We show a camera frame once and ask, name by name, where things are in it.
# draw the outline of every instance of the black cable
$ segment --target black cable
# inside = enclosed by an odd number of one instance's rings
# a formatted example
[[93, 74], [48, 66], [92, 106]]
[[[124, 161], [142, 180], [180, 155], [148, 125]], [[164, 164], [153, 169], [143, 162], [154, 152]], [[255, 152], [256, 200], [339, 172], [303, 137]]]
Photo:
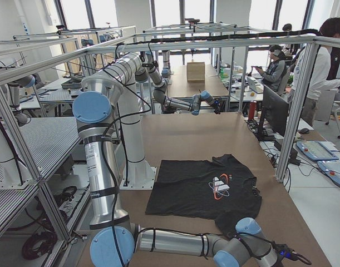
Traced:
[[149, 51], [150, 51], [150, 53], [151, 53], [152, 63], [155, 63], [154, 55], [152, 54], [152, 51], [151, 51], [151, 48], [150, 48], [150, 42], [147, 43], [147, 46], [149, 47]]
[[118, 47], [120, 47], [120, 46], [123, 46], [124, 45], [124, 43], [117, 43], [116, 44], [116, 47], [115, 47], [115, 58], [114, 58], [114, 61], [116, 62], [116, 60], [118, 59], [118, 55], [117, 55], [117, 49], [118, 49]]
[[39, 234], [33, 234], [26, 240], [22, 247], [22, 256], [27, 260], [34, 260], [41, 257], [45, 253], [52, 251], [53, 246], [57, 242], [56, 233], [41, 232]]
[[39, 215], [38, 218], [36, 219], [32, 219], [31, 222], [29, 222], [28, 224], [26, 225], [22, 225], [22, 226], [18, 226], [18, 227], [13, 227], [13, 228], [8, 228], [7, 231], [18, 231], [18, 230], [22, 230], [22, 229], [25, 229], [25, 228], [28, 228], [29, 226], [33, 225], [36, 223], [36, 221], [39, 221], [41, 220], [41, 218], [43, 217], [44, 213], [41, 212], [41, 214]]
[[85, 65], [82, 65], [82, 64], [78, 64], [78, 63], [72, 62], [72, 61], [69, 61], [69, 63], [74, 64], [74, 65], [79, 66], [79, 67], [89, 68], [90, 70], [93, 70], [93, 71], [99, 71], [99, 70], [97, 70], [95, 68], [91, 68], [91, 67], [88, 67], [88, 66], [85, 66]]
[[6, 161], [0, 161], [0, 163], [7, 163], [7, 162], [12, 161], [12, 160], [14, 160], [13, 157], [11, 159], [6, 160]]
[[303, 176], [309, 177], [309, 176], [311, 175], [312, 171], [313, 171], [313, 170], [316, 170], [317, 167], [313, 166], [312, 169], [310, 170], [309, 174], [304, 174], [304, 173], [302, 172], [300, 166], [298, 166], [298, 169], [299, 169], [300, 173], [301, 173]]
[[143, 113], [147, 113], [149, 111], [151, 111], [151, 106], [149, 103], [147, 103], [141, 96], [139, 96], [136, 92], [134, 92], [132, 89], [130, 89], [129, 87], [127, 87], [125, 84], [123, 84], [120, 80], [118, 80], [116, 77], [114, 77], [112, 74], [110, 74], [109, 72], [107, 72], [105, 69], [103, 69], [103, 71], [108, 74], [109, 76], [111, 76], [112, 78], [114, 78], [117, 82], [119, 82], [121, 85], [123, 85], [126, 89], [128, 89], [133, 95], [135, 95], [136, 97], [138, 97], [142, 102], [144, 102], [149, 109], [148, 110], [143, 110], [143, 111], [139, 111], [139, 112], [133, 112], [130, 114], [126, 114], [123, 116], [119, 116], [118, 118], [116, 118], [115, 120], [113, 120], [108, 127], [105, 129], [103, 135], [105, 135], [107, 133], [107, 131], [115, 124], [116, 121], [121, 120], [122, 118], [125, 117], [129, 117], [129, 116], [133, 116], [133, 115], [139, 115], [139, 114], [143, 114]]
[[316, 29], [303, 29], [300, 31], [291, 32], [260, 32], [260, 33], [245, 33], [245, 34], [226, 34], [219, 36], [192, 36], [192, 37], [176, 37], [176, 38], [153, 38], [151, 43], [168, 43], [168, 42], [187, 42], [187, 41], [220, 41], [228, 39], [250, 39], [259, 37], [285, 37], [297, 36], [302, 34], [315, 34], [320, 36], [320, 32]]
[[[109, 164], [108, 164], [108, 161], [107, 161], [107, 157], [104, 153], [104, 141], [101, 141], [101, 152], [102, 152], [102, 157], [103, 157], [103, 160], [107, 166], [107, 169], [109, 170], [109, 173], [110, 175], [112, 176], [112, 179], [113, 179], [113, 182], [114, 182], [114, 187], [118, 187], [118, 183], [116, 181], [116, 178], [115, 178], [115, 174], [113, 173], [112, 169], [110, 168]], [[115, 243], [115, 248], [116, 248], [116, 251], [118, 253], [118, 257], [119, 257], [119, 260], [120, 260], [120, 263], [121, 263], [121, 266], [122, 267], [125, 267], [125, 263], [123, 261], [123, 258], [121, 256], [121, 253], [120, 253], [120, 249], [119, 249], [119, 245], [118, 245], [118, 241], [117, 241], [117, 237], [116, 237], [116, 233], [115, 233], [115, 225], [114, 225], [114, 213], [115, 213], [115, 205], [116, 205], [116, 201], [117, 201], [117, 198], [118, 198], [118, 191], [115, 190], [115, 193], [114, 193], [114, 199], [113, 199], [113, 207], [112, 207], [112, 218], [111, 218], [111, 223], [112, 223], [112, 231], [113, 231], [113, 237], [114, 237], [114, 243]]]
[[[120, 115], [118, 103], [116, 104], [116, 106], [117, 106], [117, 109], [118, 109], [118, 114]], [[129, 173], [129, 160], [128, 160], [128, 157], [127, 157], [125, 140], [124, 140], [124, 132], [123, 132], [121, 120], [119, 120], [119, 123], [120, 123], [120, 139], [121, 139], [121, 143], [122, 143], [122, 146], [123, 146], [123, 149], [124, 149], [124, 154], [125, 154], [125, 168], [126, 168], [125, 186], [127, 186], [127, 184], [128, 184], [128, 173]]]
[[47, 230], [50, 231], [50, 232], [54, 232], [52, 226], [49, 227], [48, 225], [43, 224], [43, 223], [39, 222], [38, 220], [36, 220], [33, 216], [30, 215], [30, 213], [27, 211], [26, 208], [25, 208], [25, 213], [26, 213], [26, 215], [27, 215], [30, 219], [32, 219], [33, 221], [35, 221], [38, 225], [44, 227], [45, 229], [47, 229]]
[[55, 67], [51, 67], [52, 69], [56, 70], [56, 71], [64, 71], [64, 72], [68, 72], [69, 74], [72, 74], [72, 75], [79, 75], [79, 76], [82, 76], [82, 77], [85, 77], [84, 75], [80, 75], [80, 74], [76, 74], [74, 72], [70, 72], [70, 71], [66, 71], [66, 70], [62, 70], [60, 68], [55, 68]]
[[287, 193], [290, 193], [290, 189], [291, 189], [291, 179], [292, 179], [292, 177], [291, 177], [291, 171], [290, 171], [290, 169], [289, 168], [287, 168], [288, 169], [288, 180], [290, 181], [290, 185], [288, 186], [288, 190], [287, 190]]
[[75, 205], [75, 207], [73, 208], [72, 212], [71, 212], [71, 215], [68, 217], [68, 220], [70, 220], [73, 215], [75, 214], [76, 210], [77, 210], [77, 207], [79, 206], [79, 204], [81, 203], [81, 200], [83, 199], [83, 197], [86, 195], [87, 193], [87, 190], [84, 190], [84, 192], [82, 193], [81, 195], [81, 198], [80, 200], [77, 202], [77, 204]]
[[18, 158], [19, 158], [19, 155], [18, 153], [16, 152], [15, 150], [15, 147], [13, 145], [13, 142], [10, 140], [9, 136], [8, 136], [8, 133], [7, 131], [4, 129], [1, 121], [0, 121], [0, 131], [2, 132], [4, 138], [6, 139], [7, 143], [8, 143], [8, 146], [10, 148], [10, 150], [12, 151], [12, 154], [14, 156], [14, 159], [15, 159], [15, 164], [16, 164], [16, 168], [18, 170], [18, 174], [19, 174], [19, 179], [20, 179], [20, 185], [23, 185], [24, 182], [23, 182], [23, 178], [22, 178], [22, 175], [21, 175], [21, 170], [20, 170], [20, 166], [19, 166], [19, 162], [18, 162]]

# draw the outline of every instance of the black t-shirt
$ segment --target black t-shirt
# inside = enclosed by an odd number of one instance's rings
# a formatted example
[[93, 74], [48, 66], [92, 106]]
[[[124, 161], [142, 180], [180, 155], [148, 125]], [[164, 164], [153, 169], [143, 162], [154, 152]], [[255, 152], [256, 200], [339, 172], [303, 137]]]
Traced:
[[215, 219], [227, 234], [238, 220], [257, 216], [262, 198], [255, 184], [256, 177], [232, 155], [212, 162], [162, 160], [145, 213]]

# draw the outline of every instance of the table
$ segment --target table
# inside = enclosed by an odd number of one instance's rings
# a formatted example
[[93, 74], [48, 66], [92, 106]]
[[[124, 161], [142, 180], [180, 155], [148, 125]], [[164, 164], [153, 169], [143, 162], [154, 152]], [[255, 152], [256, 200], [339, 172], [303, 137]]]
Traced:
[[[309, 134], [302, 135], [305, 140], [323, 141], [323, 144], [340, 159], [340, 152], [337, 151], [335, 145], [326, 141], [301, 119], [298, 128], [304, 127], [310, 129]], [[266, 152], [280, 155], [272, 142], [261, 142], [260, 144]], [[314, 170], [311, 164], [316, 167], [317, 164], [309, 161], [297, 149], [296, 144], [294, 147], [298, 151], [301, 165], [288, 165], [292, 177], [290, 197], [332, 266], [340, 267], [340, 188], [326, 175]], [[326, 228], [334, 229], [334, 235], [327, 233], [324, 230]]]
[[[192, 102], [192, 96], [207, 90], [213, 97], [221, 97], [225, 101], [225, 110], [228, 111], [228, 90], [225, 88], [221, 79], [216, 75], [216, 71], [211, 64], [205, 65], [204, 82], [188, 82], [186, 66], [179, 66], [174, 69], [171, 75], [172, 84], [168, 85], [167, 96], [185, 102]], [[155, 112], [154, 98], [151, 99], [152, 112]]]
[[[247, 165], [258, 178], [257, 187], [263, 202], [257, 221], [268, 239], [287, 243], [311, 259], [312, 266], [329, 267], [307, 224], [282, 184], [276, 182], [274, 170], [260, 144], [249, 131], [242, 115], [237, 113], [170, 114], [144, 116], [142, 119], [146, 159], [151, 166], [167, 160], [210, 160], [212, 156], [233, 154]], [[142, 227], [162, 227], [192, 233], [218, 233], [214, 221], [179, 216], [145, 215], [150, 191], [121, 191], [122, 206], [132, 222]], [[78, 267], [93, 266], [88, 247]], [[147, 253], [138, 251], [130, 266], [215, 266], [212, 259], [200, 257]], [[257, 267], [250, 259], [245, 267]], [[285, 267], [300, 266], [286, 261]]]

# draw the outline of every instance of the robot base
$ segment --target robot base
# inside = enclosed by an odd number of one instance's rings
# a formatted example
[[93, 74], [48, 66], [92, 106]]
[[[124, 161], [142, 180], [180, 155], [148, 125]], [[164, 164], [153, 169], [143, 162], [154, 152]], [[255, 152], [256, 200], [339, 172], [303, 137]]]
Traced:
[[11, 185], [10, 183], [6, 181], [0, 181], [0, 190], [24, 190], [32, 181], [32, 179], [28, 179], [24, 181], [23, 185]]
[[152, 190], [155, 174], [156, 168], [151, 167], [145, 160], [135, 164], [129, 162], [128, 183], [126, 186], [126, 168], [124, 168], [120, 190]]

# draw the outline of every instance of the person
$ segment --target person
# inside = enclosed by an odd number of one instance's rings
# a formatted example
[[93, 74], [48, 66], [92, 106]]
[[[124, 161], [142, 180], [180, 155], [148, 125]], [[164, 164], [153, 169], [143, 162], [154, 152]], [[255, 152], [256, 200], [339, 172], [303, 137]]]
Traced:
[[[287, 23], [282, 27], [282, 31], [292, 31], [292, 24]], [[287, 60], [292, 60], [292, 56], [296, 55], [299, 48], [299, 44], [285, 44], [282, 52], [285, 54]]]
[[[322, 36], [340, 38], [340, 18], [336, 17], [327, 19], [323, 22], [319, 31]], [[301, 113], [301, 118], [311, 126], [313, 126], [314, 117], [317, 112], [317, 102], [321, 92], [340, 86], [340, 79], [327, 80], [327, 76], [331, 68], [331, 50], [332, 47], [330, 46], [321, 46], [318, 50], [317, 58], [313, 66], [311, 81], [309, 83], [307, 96]], [[299, 55], [297, 64], [293, 71], [293, 84], [288, 95], [288, 102], [290, 105], [292, 104], [296, 90], [305, 52], [306, 49]]]
[[255, 67], [256, 71], [262, 76], [262, 84], [267, 85], [273, 91], [277, 92], [282, 77], [286, 73], [285, 55], [281, 51], [280, 46], [271, 46], [270, 59], [272, 60], [266, 69], [263, 71], [260, 67]]

